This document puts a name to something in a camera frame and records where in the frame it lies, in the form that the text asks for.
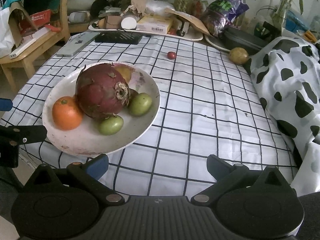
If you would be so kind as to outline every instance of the white plate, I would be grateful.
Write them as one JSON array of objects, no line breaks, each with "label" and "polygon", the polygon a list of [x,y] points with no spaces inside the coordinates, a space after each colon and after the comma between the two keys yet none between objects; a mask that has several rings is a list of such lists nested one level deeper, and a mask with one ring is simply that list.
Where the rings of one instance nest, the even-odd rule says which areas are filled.
[{"label": "white plate", "polygon": [[[87,65],[87,68],[100,63],[111,63],[110,61],[101,61]],[[63,96],[73,96],[76,89],[76,80],[83,68],[73,71],[70,75],[62,79],[50,92],[47,97],[42,112],[43,125],[48,131],[48,139],[59,150],[72,155],[93,156],[101,153],[110,154],[121,150],[140,136],[142,136],[151,126],[156,118],[160,108],[160,91],[153,78],[145,71],[136,68],[134,65],[126,62],[122,63],[134,67],[129,87],[139,93],[146,92],[152,98],[152,107],[145,115],[141,117],[132,117],[124,108],[119,115],[124,120],[122,129],[111,136],[104,136],[98,132],[97,122],[88,116],[84,116],[79,127],[71,131],[62,131],[55,127],[52,119],[52,106],[59,98]]]},{"label": "white plate", "polygon": [[208,36],[208,35],[205,35],[204,38],[208,43],[214,46],[217,50],[230,52],[230,49],[225,48],[222,41],[220,41],[219,39],[212,36]]},{"label": "white plate", "polygon": [[[119,31],[123,32],[124,30],[117,30],[117,29],[96,29],[93,28],[91,25],[88,28],[92,32],[108,32],[108,31]],[[171,35],[171,34],[160,34],[160,33],[153,33],[153,32],[147,32],[147,31],[141,31],[141,30],[125,30],[126,32],[134,32],[134,33],[144,33],[144,34],[151,34],[151,35],[160,35],[160,36],[166,36],[166,37],[172,37],[177,39],[182,39],[186,41],[201,41],[203,39],[203,34],[201,32],[198,32],[194,30],[191,26],[189,27],[188,32],[183,36],[177,36],[177,35]]]}]

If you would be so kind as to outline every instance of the cow print fabric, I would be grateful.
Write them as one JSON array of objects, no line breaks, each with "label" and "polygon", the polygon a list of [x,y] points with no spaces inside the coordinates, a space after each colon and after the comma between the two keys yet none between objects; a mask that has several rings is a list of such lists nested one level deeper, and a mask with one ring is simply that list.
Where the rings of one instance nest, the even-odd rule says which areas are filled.
[{"label": "cow print fabric", "polygon": [[320,190],[319,62],[315,46],[279,37],[244,65],[263,109],[299,152],[302,163],[291,184],[298,196]]}]

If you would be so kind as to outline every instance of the barcode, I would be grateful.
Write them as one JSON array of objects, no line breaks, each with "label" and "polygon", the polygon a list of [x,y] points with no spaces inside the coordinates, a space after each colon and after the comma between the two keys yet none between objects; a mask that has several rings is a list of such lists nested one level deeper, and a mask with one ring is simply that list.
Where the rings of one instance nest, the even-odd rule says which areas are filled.
[{"label": "barcode", "polygon": [[163,32],[163,29],[160,29],[160,28],[151,28],[151,30],[157,31],[157,32]]}]

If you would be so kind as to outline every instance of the wooden stool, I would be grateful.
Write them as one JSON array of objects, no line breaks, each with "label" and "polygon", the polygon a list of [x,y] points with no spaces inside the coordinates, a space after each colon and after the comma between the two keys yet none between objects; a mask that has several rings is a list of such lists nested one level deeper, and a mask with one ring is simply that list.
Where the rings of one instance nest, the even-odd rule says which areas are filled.
[{"label": "wooden stool", "polygon": [[58,41],[64,39],[64,41],[67,42],[70,38],[67,16],[67,0],[60,0],[59,16],[61,26],[60,32],[55,33],[50,31],[46,33],[16,58],[10,59],[9,56],[0,58],[0,65],[13,92],[17,93],[18,88],[12,77],[11,68],[23,67],[30,79],[35,74],[35,68],[33,66],[34,60],[42,54],[44,54],[44,58],[48,60],[51,57],[48,49]]}]

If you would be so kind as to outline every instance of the purple snack bag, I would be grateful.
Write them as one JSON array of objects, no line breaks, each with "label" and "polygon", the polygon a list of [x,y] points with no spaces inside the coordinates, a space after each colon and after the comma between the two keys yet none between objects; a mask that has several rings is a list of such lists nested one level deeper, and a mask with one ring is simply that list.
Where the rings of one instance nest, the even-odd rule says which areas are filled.
[{"label": "purple snack bag", "polygon": [[204,11],[200,20],[212,36],[217,37],[233,21],[249,9],[244,0],[216,0]]}]

